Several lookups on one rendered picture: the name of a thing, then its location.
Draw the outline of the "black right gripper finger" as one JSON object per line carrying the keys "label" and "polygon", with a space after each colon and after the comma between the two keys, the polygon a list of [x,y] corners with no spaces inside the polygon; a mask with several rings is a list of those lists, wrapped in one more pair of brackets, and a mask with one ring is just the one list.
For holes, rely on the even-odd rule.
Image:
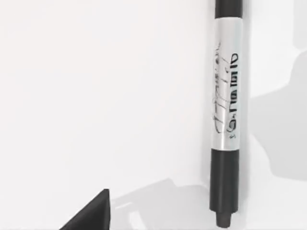
{"label": "black right gripper finger", "polygon": [[110,230],[109,189],[103,189],[59,230]]}

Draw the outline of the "black and silver marker pen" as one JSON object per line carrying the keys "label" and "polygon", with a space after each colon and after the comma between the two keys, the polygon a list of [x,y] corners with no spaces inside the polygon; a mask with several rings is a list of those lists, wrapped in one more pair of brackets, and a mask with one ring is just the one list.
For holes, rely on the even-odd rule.
{"label": "black and silver marker pen", "polygon": [[209,207],[227,229],[238,211],[243,0],[214,0]]}

